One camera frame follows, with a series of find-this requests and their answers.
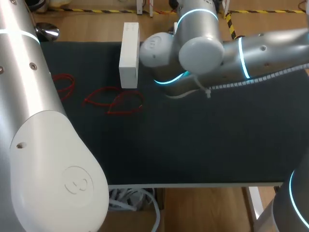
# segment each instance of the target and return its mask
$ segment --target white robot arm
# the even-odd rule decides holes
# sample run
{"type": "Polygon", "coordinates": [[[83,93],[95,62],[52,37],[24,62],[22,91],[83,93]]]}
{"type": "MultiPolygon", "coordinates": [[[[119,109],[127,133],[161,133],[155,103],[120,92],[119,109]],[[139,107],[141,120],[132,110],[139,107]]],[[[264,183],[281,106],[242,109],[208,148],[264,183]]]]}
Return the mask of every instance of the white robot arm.
{"type": "MultiPolygon", "coordinates": [[[[309,30],[261,33],[223,43],[212,0],[179,1],[174,35],[158,33],[140,48],[140,60],[154,81],[172,98],[203,89],[245,86],[309,68],[309,30]]],[[[261,215],[271,217],[277,231],[309,231],[309,154],[281,186],[261,215]]]]}
{"type": "Polygon", "coordinates": [[[177,11],[174,35],[155,34],[140,48],[141,62],[168,96],[259,82],[309,63],[308,28],[223,43],[212,0],[182,0],[177,11]]]}
{"type": "Polygon", "coordinates": [[[96,232],[102,168],[59,100],[23,0],[0,0],[0,230],[96,232]]]}

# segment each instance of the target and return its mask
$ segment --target screw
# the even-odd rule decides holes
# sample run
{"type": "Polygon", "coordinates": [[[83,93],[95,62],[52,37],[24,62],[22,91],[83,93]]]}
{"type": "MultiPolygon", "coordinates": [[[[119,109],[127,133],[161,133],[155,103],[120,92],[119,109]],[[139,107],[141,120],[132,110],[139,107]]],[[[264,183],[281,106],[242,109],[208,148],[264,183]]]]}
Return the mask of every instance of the screw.
{"type": "Polygon", "coordinates": [[[31,68],[32,70],[37,70],[37,69],[38,69],[38,67],[36,66],[35,63],[30,63],[29,66],[30,66],[30,68],[31,68]]]}

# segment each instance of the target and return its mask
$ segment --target cyan light strip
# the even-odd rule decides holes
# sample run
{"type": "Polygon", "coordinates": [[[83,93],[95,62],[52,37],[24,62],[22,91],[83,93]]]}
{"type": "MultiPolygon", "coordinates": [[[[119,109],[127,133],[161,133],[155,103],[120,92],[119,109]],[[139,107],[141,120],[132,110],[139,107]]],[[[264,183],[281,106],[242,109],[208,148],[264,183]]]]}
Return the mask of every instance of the cyan light strip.
{"type": "Polygon", "coordinates": [[[289,192],[290,192],[290,198],[291,198],[291,201],[292,201],[292,205],[294,207],[294,210],[296,211],[297,215],[299,216],[299,218],[301,219],[301,221],[307,226],[307,228],[309,229],[309,224],[306,222],[306,220],[303,218],[303,216],[301,216],[295,202],[294,202],[294,198],[293,198],[293,195],[292,195],[292,178],[293,178],[293,174],[294,174],[294,171],[291,175],[291,178],[290,178],[290,183],[289,183],[289,192]]]}
{"type": "Polygon", "coordinates": [[[246,68],[246,65],[245,65],[245,58],[243,56],[241,39],[242,39],[242,37],[240,37],[238,39],[240,61],[241,61],[242,69],[243,69],[243,72],[245,73],[246,78],[250,79],[250,76],[248,74],[248,71],[247,71],[247,68],[246,68]]]}
{"type": "Polygon", "coordinates": [[[36,42],[40,44],[40,41],[38,38],[34,35],[32,35],[29,32],[23,31],[23,30],[8,30],[8,29],[0,29],[0,34],[18,34],[18,35],[26,35],[28,37],[33,38],[36,42]]]}
{"type": "Polygon", "coordinates": [[[167,81],[167,82],[158,82],[156,80],[154,80],[155,82],[157,82],[158,84],[160,85],[167,85],[167,84],[170,84],[170,83],[173,83],[175,81],[177,81],[179,78],[181,78],[182,76],[184,76],[187,72],[184,72],[182,74],[180,74],[179,76],[177,76],[176,78],[174,78],[173,80],[170,80],[170,81],[167,81]]]}
{"type": "Polygon", "coordinates": [[[178,23],[177,23],[177,28],[179,27],[179,24],[180,22],[183,20],[184,17],[186,17],[188,14],[190,13],[193,13],[193,12],[197,12],[197,11],[204,11],[204,12],[207,12],[207,13],[211,13],[213,16],[215,16],[215,18],[219,21],[217,15],[210,11],[210,10],[206,10],[206,9],[194,9],[194,10],[191,10],[191,11],[188,11],[187,13],[185,13],[183,16],[181,16],[181,18],[178,20],[178,23]]]}

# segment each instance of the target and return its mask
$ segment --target table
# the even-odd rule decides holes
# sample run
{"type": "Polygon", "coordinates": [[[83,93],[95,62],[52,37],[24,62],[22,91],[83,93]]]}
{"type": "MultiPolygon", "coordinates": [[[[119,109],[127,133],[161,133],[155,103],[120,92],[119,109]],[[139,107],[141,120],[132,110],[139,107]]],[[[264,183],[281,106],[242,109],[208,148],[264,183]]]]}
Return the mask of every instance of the table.
{"type": "Polygon", "coordinates": [[[76,79],[63,106],[112,187],[273,185],[287,179],[300,162],[309,146],[309,79],[304,71],[213,91],[210,99],[197,91],[172,100],[140,64],[142,112],[115,116],[101,107],[82,107],[94,90],[120,87],[120,47],[42,44],[51,73],[76,79]]]}

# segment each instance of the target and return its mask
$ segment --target white cable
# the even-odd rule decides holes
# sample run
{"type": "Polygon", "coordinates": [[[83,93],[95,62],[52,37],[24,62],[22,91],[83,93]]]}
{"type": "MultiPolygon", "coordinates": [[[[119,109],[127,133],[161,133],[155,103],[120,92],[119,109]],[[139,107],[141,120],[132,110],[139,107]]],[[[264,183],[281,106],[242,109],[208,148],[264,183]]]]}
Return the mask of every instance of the white cable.
{"type": "Polygon", "coordinates": [[[203,87],[203,85],[200,83],[200,81],[198,80],[197,76],[194,76],[194,82],[196,83],[196,85],[205,91],[207,98],[211,98],[211,90],[209,88],[203,87]]]}
{"type": "Polygon", "coordinates": [[[302,65],[298,65],[298,66],[295,66],[295,67],[292,67],[292,68],[288,68],[288,69],[284,69],[284,70],[281,70],[281,71],[278,71],[278,72],[274,72],[274,73],[271,73],[271,74],[268,74],[266,76],[262,76],[262,77],[259,77],[259,78],[256,78],[256,79],[251,79],[251,80],[236,82],[236,83],[230,83],[230,84],[224,84],[224,85],[211,86],[211,87],[209,87],[209,90],[239,87],[239,86],[247,86],[247,85],[263,82],[263,81],[269,80],[271,78],[281,76],[283,74],[292,73],[294,71],[298,71],[298,70],[302,70],[302,69],[308,69],[308,68],[309,68],[309,63],[308,64],[302,64],[302,65]]]}
{"type": "Polygon", "coordinates": [[[156,219],[155,219],[155,223],[154,223],[154,226],[153,226],[153,229],[151,230],[151,232],[156,232],[157,229],[158,229],[158,227],[159,227],[160,219],[161,219],[160,209],[159,209],[158,203],[156,202],[154,196],[153,196],[150,192],[148,192],[148,191],[146,191],[146,190],[144,190],[144,189],[142,189],[142,188],[136,189],[136,191],[141,192],[141,193],[147,195],[148,197],[150,197],[150,199],[151,199],[151,200],[153,201],[153,203],[154,203],[154,208],[155,208],[155,213],[156,213],[156,219]]]}
{"type": "Polygon", "coordinates": [[[110,204],[112,205],[117,205],[123,209],[126,209],[126,210],[131,210],[131,211],[136,211],[136,207],[133,207],[131,205],[128,205],[126,203],[123,203],[123,202],[120,202],[120,201],[116,201],[116,200],[113,200],[113,199],[110,199],[110,204]]]}
{"type": "Polygon", "coordinates": [[[157,201],[155,200],[155,189],[153,188],[153,194],[149,193],[148,191],[142,189],[142,188],[137,188],[137,189],[121,189],[120,192],[118,191],[118,189],[114,189],[111,190],[110,192],[112,192],[111,197],[110,197],[110,206],[109,206],[109,210],[113,210],[113,211],[123,211],[123,210],[130,210],[130,211],[137,211],[137,206],[143,202],[143,200],[145,199],[145,195],[148,196],[151,199],[151,202],[154,203],[154,208],[155,208],[155,214],[156,214],[156,220],[154,223],[154,226],[151,230],[151,232],[156,232],[159,224],[160,224],[160,209],[158,206],[157,201]],[[137,201],[133,206],[127,204],[127,200],[135,193],[141,193],[140,195],[140,200],[137,201]]]}

